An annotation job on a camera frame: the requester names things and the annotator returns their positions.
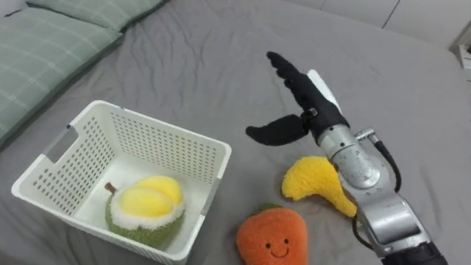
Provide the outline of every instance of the durian stem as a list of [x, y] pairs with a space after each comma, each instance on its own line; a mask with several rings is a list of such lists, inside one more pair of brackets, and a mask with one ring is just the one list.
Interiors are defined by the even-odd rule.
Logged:
[[105, 188], [107, 189], [107, 191], [111, 192], [112, 194], [115, 194], [116, 192], [116, 188], [113, 185], [111, 185], [111, 183], [106, 183]]

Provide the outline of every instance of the orange plush toy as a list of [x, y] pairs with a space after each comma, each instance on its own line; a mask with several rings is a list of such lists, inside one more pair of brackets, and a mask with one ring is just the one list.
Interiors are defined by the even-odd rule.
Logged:
[[246, 265], [307, 265], [308, 232], [304, 219], [278, 205], [264, 205], [237, 232], [237, 248]]

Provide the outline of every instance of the stuffed toy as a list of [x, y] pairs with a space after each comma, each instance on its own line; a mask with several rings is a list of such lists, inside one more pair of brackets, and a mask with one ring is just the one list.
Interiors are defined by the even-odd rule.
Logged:
[[169, 242], [183, 222], [185, 210], [180, 184], [166, 176], [148, 177], [116, 190], [111, 183], [105, 219], [111, 232], [150, 247]]
[[308, 232], [295, 211], [267, 204], [240, 226], [236, 245], [246, 265], [307, 265]]
[[301, 158], [286, 172], [281, 191], [285, 197], [295, 201], [311, 195], [320, 195], [351, 218], [357, 211], [356, 206], [345, 196], [339, 174], [327, 158]]

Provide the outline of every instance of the yellow plush fruit flesh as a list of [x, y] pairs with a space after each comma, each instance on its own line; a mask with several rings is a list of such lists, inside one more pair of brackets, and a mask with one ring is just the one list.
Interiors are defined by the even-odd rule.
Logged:
[[168, 195], [150, 188], [128, 188], [118, 198], [126, 214], [156, 218], [173, 211], [174, 203]]
[[159, 191], [169, 196], [176, 204], [180, 204], [183, 200], [183, 193], [180, 184], [166, 176], [153, 176], [146, 177], [145, 179], [137, 182], [134, 188], [148, 188]]

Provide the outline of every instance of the robotic arm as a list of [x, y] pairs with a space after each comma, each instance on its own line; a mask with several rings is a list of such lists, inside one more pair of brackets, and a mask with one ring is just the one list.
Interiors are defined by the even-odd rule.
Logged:
[[[372, 249], [384, 265], [447, 265], [411, 206], [397, 194], [399, 169], [374, 130], [353, 135], [320, 77], [317, 87], [279, 54], [269, 52], [267, 57], [304, 112], [300, 117], [286, 116], [264, 127], [248, 127], [247, 135], [258, 143], [279, 146], [311, 132], [339, 173], [344, 193], [358, 206], [353, 231], [363, 245]], [[381, 160], [360, 145], [366, 139], [391, 164], [397, 178], [395, 188]], [[357, 221], [365, 227], [370, 243], [358, 236]]]

